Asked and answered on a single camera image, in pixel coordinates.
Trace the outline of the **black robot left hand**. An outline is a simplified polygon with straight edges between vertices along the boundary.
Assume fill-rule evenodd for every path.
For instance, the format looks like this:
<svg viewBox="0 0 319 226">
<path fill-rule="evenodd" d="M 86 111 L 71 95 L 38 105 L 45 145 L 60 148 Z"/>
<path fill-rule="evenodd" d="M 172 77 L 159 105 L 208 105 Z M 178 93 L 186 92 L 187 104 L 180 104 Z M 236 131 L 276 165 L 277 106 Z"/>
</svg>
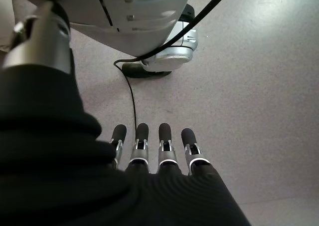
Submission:
<svg viewBox="0 0 319 226">
<path fill-rule="evenodd" d="M 186 128 L 189 174 L 159 127 L 159 168 L 149 172 L 148 126 L 117 167 L 126 128 L 111 142 L 86 113 L 77 87 L 70 26 L 47 1 L 19 23 L 0 70 L 0 223 L 3 226 L 247 226 L 249 221 Z"/>
</svg>

